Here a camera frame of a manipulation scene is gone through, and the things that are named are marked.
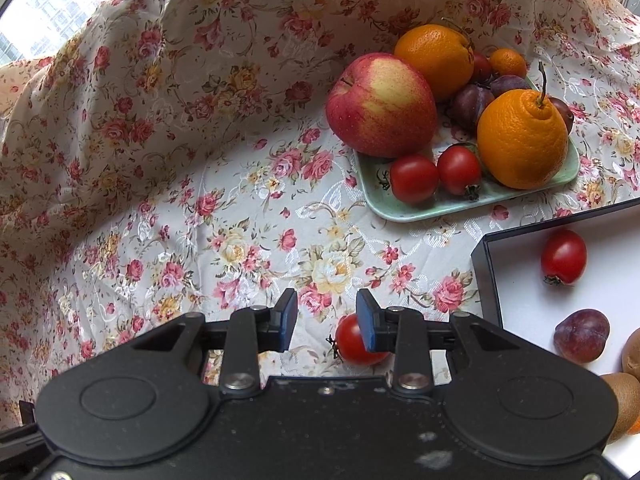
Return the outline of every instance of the plum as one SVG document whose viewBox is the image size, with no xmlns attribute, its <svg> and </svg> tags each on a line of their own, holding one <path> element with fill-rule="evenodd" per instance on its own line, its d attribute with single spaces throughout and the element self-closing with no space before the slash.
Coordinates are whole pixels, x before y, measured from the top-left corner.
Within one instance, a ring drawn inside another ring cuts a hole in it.
<svg viewBox="0 0 640 480">
<path fill-rule="evenodd" d="M 609 337 L 609 320 L 599 310 L 578 310 L 556 326 L 554 345 L 559 354 L 576 364 L 595 361 Z"/>
<path fill-rule="evenodd" d="M 494 97 L 501 96 L 509 90 L 531 90 L 531 85 L 517 75 L 501 75 L 491 82 L 491 92 Z"/>
<path fill-rule="evenodd" d="M 494 100 L 493 94 L 487 88 L 478 85 L 466 85 L 453 98 L 451 103 L 451 119 L 462 128 L 476 132 L 476 126 L 484 109 Z"/>
<path fill-rule="evenodd" d="M 486 56 L 480 52 L 474 52 L 474 74 L 471 81 L 484 83 L 492 74 L 492 68 Z"/>
<path fill-rule="evenodd" d="M 569 108 L 562 99 L 558 99 L 557 97 L 550 96 L 549 100 L 560 112 L 560 116 L 562 117 L 564 124 L 566 124 L 566 132 L 570 134 L 571 128 L 574 127 L 574 113 L 571 111 L 571 108 Z"/>
</svg>

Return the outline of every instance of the plate of fruit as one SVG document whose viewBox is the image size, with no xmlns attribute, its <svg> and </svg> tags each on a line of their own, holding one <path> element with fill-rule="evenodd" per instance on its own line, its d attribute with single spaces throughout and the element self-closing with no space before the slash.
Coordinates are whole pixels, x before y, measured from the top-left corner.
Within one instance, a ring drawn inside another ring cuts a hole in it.
<svg viewBox="0 0 640 480">
<path fill-rule="evenodd" d="M 464 30 L 413 28 L 393 54 L 365 54 L 326 102 L 334 133 L 354 149 L 369 207 L 411 222 L 571 182 L 579 158 L 574 116 L 500 48 L 474 52 Z"/>
</svg>

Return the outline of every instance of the tomato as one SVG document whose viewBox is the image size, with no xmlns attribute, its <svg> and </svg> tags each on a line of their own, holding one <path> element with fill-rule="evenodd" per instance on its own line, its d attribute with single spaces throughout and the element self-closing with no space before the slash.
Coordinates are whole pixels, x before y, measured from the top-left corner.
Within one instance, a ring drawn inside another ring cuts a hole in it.
<svg viewBox="0 0 640 480">
<path fill-rule="evenodd" d="M 360 335 L 356 314 L 343 317 L 335 330 L 335 341 L 331 338 L 327 341 L 334 344 L 334 350 L 337 350 L 340 357 L 352 365 L 375 365 L 388 355 L 388 352 L 367 352 Z"/>
<path fill-rule="evenodd" d="M 400 202 L 416 204 L 435 193 L 438 170 L 424 155 L 405 155 L 391 164 L 389 180 L 391 191 Z"/>
<path fill-rule="evenodd" d="M 587 246 L 580 235 L 560 229 L 546 241 L 540 263 L 547 283 L 570 285 L 587 266 Z"/>
<path fill-rule="evenodd" d="M 437 168 L 444 189 L 453 195 L 478 200 L 482 167 L 475 153 L 454 144 L 440 155 Z"/>
</svg>

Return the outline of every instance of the tablecloth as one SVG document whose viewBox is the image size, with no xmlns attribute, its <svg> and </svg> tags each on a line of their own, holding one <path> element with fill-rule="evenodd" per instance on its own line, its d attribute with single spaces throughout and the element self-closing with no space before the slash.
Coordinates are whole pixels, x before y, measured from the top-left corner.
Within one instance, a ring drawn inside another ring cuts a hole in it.
<svg viewBox="0 0 640 480">
<path fill-rule="evenodd" d="M 356 56 L 443 16 L 484 52 L 544 62 L 580 175 L 393 224 L 367 209 L 323 104 Z M 289 352 L 260 356 L 265 376 L 371 373 L 325 341 L 363 286 L 428 319 L 478 314 L 482 234 L 639 195 L 639 25 L 614 0 L 105 1 L 55 56 L 0 70 L 0 426 L 98 352 L 287 286 L 298 324 Z"/>
</svg>

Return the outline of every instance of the box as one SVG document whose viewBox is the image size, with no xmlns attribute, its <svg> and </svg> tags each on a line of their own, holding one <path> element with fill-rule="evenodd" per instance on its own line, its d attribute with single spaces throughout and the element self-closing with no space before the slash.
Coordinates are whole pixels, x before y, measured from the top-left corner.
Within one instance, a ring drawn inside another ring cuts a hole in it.
<svg viewBox="0 0 640 480">
<path fill-rule="evenodd" d="M 543 281 L 540 254 L 548 236 L 566 227 L 587 245 L 587 267 L 574 286 Z M 485 319 L 551 352 L 562 320 L 583 308 L 601 311 L 610 335 L 585 368 L 622 371 L 620 354 L 640 328 L 640 199 L 485 235 L 472 253 Z M 640 470 L 640 435 L 624 436 L 604 456 L 631 477 Z"/>
</svg>

